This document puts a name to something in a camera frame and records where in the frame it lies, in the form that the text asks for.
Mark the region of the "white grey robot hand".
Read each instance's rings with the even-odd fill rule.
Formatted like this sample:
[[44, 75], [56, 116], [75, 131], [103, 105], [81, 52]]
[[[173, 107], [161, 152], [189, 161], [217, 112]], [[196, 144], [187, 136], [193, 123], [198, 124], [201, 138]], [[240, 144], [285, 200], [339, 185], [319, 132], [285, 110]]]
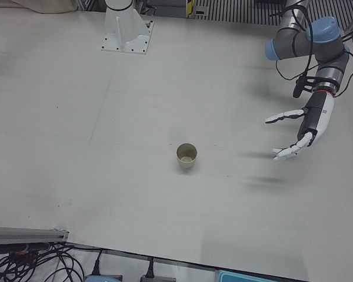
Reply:
[[274, 160], [294, 157], [319, 140], [327, 130], [333, 108], [332, 93], [318, 90], [311, 95], [303, 108], [282, 112], [265, 119], [266, 124], [271, 124], [284, 119], [303, 118], [297, 133], [297, 141], [285, 148], [273, 148]]

